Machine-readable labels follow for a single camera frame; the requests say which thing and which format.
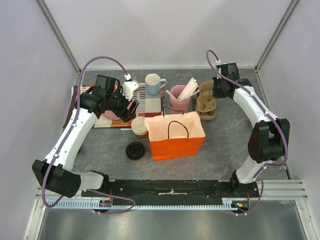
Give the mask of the brown cardboard cup carrier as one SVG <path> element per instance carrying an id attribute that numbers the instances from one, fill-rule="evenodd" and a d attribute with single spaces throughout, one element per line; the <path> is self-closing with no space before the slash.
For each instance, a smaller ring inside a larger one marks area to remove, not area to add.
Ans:
<path id="1" fill-rule="evenodd" d="M 202 82 L 196 90 L 195 111 L 201 120 L 213 120 L 217 114 L 217 102 L 213 95 L 214 80 Z"/>

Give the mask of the black plastic cup lid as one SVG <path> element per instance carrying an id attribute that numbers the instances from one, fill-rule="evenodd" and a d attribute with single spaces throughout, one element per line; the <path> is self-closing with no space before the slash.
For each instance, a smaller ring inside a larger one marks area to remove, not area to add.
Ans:
<path id="1" fill-rule="evenodd" d="M 130 160 L 136 160 L 145 156 L 145 146 L 140 142 L 131 142 L 125 150 L 126 156 Z"/>

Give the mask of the brown paper coffee cup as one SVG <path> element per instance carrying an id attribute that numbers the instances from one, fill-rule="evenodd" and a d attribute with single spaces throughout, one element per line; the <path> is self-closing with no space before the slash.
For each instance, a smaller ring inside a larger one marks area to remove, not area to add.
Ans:
<path id="1" fill-rule="evenodd" d="M 139 159 L 132 159 L 131 161 L 134 162 L 134 163 L 141 163 L 143 160 L 145 159 L 145 157 L 141 157 Z"/>

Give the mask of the orange paper bag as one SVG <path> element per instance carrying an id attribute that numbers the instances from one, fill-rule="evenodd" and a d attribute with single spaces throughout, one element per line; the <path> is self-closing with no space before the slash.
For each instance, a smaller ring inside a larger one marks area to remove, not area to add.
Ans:
<path id="1" fill-rule="evenodd" d="M 147 117 L 144 124 L 156 162 L 196 155 L 206 136 L 195 111 Z"/>

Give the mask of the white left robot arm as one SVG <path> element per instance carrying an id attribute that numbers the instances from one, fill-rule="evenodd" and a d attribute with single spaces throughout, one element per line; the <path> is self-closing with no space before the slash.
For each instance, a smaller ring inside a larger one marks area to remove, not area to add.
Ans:
<path id="1" fill-rule="evenodd" d="M 56 145 L 44 160 L 35 160 L 32 164 L 42 189 L 67 198 L 88 189 L 99 197 L 109 193 L 110 185 L 104 181 L 106 175 L 96 171 L 72 173 L 71 170 L 84 139 L 102 114 L 111 111 L 124 122 L 136 116 L 139 102 L 133 97 L 140 87 L 135 80 L 121 83 L 116 78 L 98 75 L 95 85 L 80 93 Z"/>

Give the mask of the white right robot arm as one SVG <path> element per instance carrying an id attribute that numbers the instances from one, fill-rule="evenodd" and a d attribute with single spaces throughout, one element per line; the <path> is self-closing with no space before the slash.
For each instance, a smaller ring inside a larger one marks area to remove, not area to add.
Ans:
<path id="1" fill-rule="evenodd" d="M 257 96 L 251 82 L 240 78 L 238 66 L 233 63 L 215 63 L 213 96 L 230 98 L 237 103 L 250 120 L 253 130 L 247 149 L 249 156 L 244 164 L 232 173 L 229 191 L 235 197 L 247 191 L 247 185 L 255 182 L 268 166 L 288 153 L 290 123 L 280 119 Z"/>

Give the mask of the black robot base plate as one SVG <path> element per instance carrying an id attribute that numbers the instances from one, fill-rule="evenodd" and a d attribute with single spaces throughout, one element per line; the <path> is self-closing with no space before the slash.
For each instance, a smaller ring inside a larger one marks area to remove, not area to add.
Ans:
<path id="1" fill-rule="evenodd" d="M 102 184 L 99 192 L 125 197 L 136 203 L 218 204 L 223 198 L 259 197 L 257 183 L 231 189 L 229 181 L 116 179 Z"/>

